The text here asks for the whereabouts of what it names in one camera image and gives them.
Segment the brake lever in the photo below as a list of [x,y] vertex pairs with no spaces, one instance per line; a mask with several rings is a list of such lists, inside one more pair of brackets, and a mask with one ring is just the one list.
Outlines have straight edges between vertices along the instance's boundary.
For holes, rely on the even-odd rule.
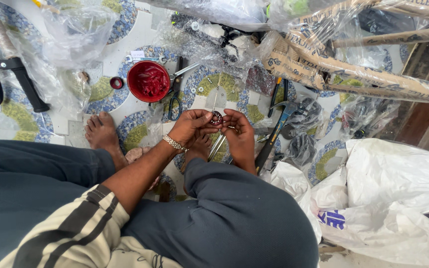
[[[26,93],[29,102],[33,106],[35,113],[46,112],[49,110],[49,106],[39,98],[36,88],[34,87],[33,81],[28,76],[28,71],[24,64],[22,64],[21,58],[13,57],[8,60],[0,60],[0,69],[11,70],[21,84],[22,89]],[[0,81],[0,105],[3,102],[4,92]]]

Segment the black grip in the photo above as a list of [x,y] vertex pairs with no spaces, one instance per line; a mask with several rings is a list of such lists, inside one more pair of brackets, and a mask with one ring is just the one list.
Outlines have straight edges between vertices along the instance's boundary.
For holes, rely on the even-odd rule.
[[269,157],[269,154],[271,153],[271,150],[274,147],[275,142],[271,142],[271,137],[266,141],[263,148],[259,152],[259,155],[257,155],[256,160],[254,160],[254,166],[256,167],[256,172],[259,175],[259,172],[261,172],[261,169],[264,166],[264,163],[266,163],[267,158]]
[[26,96],[29,99],[29,102],[33,106],[35,113],[46,112],[49,110],[49,106],[39,98],[39,95],[36,92],[33,81],[29,78],[28,72],[25,67],[13,68],[11,69],[15,74],[16,78],[21,84],[22,89],[26,93]]

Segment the bicycle frame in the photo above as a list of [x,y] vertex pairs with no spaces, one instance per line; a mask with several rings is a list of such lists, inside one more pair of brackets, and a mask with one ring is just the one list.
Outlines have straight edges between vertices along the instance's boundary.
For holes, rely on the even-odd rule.
[[[327,56],[323,43],[339,24],[349,21],[349,16],[357,14],[363,9],[395,8],[429,19],[429,5],[426,5],[426,3],[429,4],[429,1],[427,0],[418,0],[423,2],[423,5],[410,1],[397,2],[393,7],[387,4],[382,5],[387,1],[389,0],[348,0],[299,18],[298,21],[290,24],[291,29],[283,40],[277,39],[270,58],[263,61],[266,69],[271,70],[274,76],[300,82],[319,90],[429,102],[429,81],[348,64]],[[364,84],[378,87],[346,87],[326,84],[319,71],[347,76]]]

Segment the bubble wrap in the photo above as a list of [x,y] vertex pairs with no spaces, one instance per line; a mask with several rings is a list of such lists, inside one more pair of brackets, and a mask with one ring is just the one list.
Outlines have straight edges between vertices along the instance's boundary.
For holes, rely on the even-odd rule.
[[240,78],[247,78],[249,69],[256,64],[249,36],[229,40],[223,47],[224,30],[193,16],[179,12],[168,13],[158,25],[155,43],[167,47],[183,58]]

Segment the scissors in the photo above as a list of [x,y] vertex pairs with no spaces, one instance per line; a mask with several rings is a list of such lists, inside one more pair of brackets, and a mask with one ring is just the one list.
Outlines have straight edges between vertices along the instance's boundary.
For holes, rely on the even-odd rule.
[[[176,72],[175,74],[170,74],[170,80],[172,82],[172,86],[168,91],[168,93],[174,92],[172,98],[170,99],[170,106],[168,107],[168,119],[171,121],[176,121],[180,118],[180,115],[182,113],[182,106],[181,106],[180,100],[178,99],[178,95],[180,94],[180,89],[182,86],[183,73],[186,72],[187,70],[193,69],[194,67],[198,66],[198,64],[194,67],[193,66],[194,64],[184,68],[183,70],[180,70],[183,67],[183,58],[179,56],[178,62],[176,63]],[[176,115],[175,118],[172,113],[174,101],[178,103],[178,115]]]

